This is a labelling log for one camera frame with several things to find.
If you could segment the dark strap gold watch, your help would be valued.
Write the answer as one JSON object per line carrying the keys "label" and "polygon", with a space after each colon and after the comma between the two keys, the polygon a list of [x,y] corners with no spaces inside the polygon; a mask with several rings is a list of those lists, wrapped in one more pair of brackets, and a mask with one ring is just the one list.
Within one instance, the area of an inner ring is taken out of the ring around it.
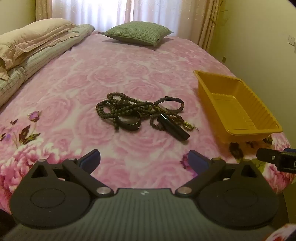
{"label": "dark strap gold watch", "polygon": [[154,102],[154,105],[160,110],[168,113],[180,113],[184,107],[184,102],[178,97],[164,96]]}

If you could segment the yellow plastic tray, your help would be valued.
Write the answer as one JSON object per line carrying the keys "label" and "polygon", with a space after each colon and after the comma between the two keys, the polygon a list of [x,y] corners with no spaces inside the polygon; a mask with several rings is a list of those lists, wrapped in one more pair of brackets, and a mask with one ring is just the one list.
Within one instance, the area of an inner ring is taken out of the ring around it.
{"label": "yellow plastic tray", "polygon": [[195,71],[197,95],[215,135],[224,143],[261,141],[282,127],[244,81]]}

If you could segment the black watch round face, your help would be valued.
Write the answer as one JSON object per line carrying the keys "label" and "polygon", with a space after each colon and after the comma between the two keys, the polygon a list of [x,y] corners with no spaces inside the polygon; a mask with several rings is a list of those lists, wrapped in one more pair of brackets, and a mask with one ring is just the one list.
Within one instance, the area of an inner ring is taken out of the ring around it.
{"label": "black watch round face", "polygon": [[118,124],[125,130],[137,131],[142,124],[142,119],[138,112],[133,112],[130,115],[119,116]]}

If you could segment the green checked cushion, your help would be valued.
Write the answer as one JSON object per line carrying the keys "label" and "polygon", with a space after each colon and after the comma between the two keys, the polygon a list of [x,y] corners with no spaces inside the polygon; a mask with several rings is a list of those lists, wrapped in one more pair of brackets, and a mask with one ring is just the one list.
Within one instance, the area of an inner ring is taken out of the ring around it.
{"label": "green checked cushion", "polygon": [[106,32],[101,32],[102,35],[121,42],[153,47],[156,47],[164,37],[172,33],[165,26],[142,21],[124,23],[110,28]]}

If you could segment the striped folded quilt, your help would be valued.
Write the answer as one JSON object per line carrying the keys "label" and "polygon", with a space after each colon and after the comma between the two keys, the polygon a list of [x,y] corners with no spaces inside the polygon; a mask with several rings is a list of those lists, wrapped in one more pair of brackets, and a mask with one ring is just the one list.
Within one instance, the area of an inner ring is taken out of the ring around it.
{"label": "striped folded quilt", "polygon": [[7,103],[18,89],[47,63],[91,35],[94,32],[94,27],[89,24],[82,24],[75,27],[71,32],[77,34],[77,36],[37,51],[8,71],[8,80],[1,80],[1,105]]}

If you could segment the sheer pink curtain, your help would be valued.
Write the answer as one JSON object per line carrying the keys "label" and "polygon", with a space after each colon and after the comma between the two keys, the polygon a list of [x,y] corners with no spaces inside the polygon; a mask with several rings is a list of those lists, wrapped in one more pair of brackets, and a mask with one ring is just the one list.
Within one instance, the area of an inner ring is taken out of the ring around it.
{"label": "sheer pink curtain", "polygon": [[131,21],[156,23],[174,36],[197,41],[202,27],[197,1],[52,1],[52,16],[99,32]]}

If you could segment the beige pillow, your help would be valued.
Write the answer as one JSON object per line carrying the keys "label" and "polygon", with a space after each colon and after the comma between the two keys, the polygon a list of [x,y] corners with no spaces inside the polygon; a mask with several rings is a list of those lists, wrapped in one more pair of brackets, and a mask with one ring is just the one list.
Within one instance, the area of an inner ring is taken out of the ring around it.
{"label": "beige pillow", "polygon": [[8,71],[33,53],[77,37],[76,33],[71,32],[75,27],[74,23],[66,19],[50,18],[2,34],[1,79],[7,81]]}

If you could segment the beige side curtain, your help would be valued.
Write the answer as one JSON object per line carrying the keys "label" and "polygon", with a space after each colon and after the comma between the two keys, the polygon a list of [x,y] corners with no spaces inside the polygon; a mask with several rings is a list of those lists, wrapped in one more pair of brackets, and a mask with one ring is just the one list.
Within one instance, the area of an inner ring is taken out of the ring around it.
{"label": "beige side curtain", "polygon": [[201,8],[201,30],[198,37],[198,46],[205,51],[209,51],[211,40],[217,24],[222,0],[202,1],[204,6]]}

